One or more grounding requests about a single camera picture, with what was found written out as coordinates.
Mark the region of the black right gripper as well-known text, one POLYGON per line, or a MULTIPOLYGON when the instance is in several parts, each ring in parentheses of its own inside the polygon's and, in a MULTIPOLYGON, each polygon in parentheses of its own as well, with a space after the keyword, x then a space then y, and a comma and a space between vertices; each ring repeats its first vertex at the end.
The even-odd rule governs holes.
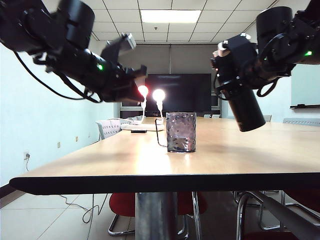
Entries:
MULTIPOLYGON (((254 50, 254 57, 251 57, 245 65, 245 82, 249 88, 262 88, 269 84, 269 81, 260 75, 260 66, 257 64, 258 51, 254 50)), ((243 93, 248 87, 241 80, 240 67, 233 58, 215 58, 214 79, 215 93, 243 93)))

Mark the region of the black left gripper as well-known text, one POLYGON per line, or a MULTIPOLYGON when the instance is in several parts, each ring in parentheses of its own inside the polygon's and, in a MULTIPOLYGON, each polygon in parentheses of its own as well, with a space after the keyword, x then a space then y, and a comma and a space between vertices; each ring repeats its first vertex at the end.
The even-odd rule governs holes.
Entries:
POLYGON ((138 87, 145 85, 145 79, 148 77, 145 65, 142 64, 140 69, 133 72, 132 68, 123 67, 119 62, 98 60, 97 70, 103 79, 102 87, 97 92, 101 101, 132 103, 141 101, 138 87))

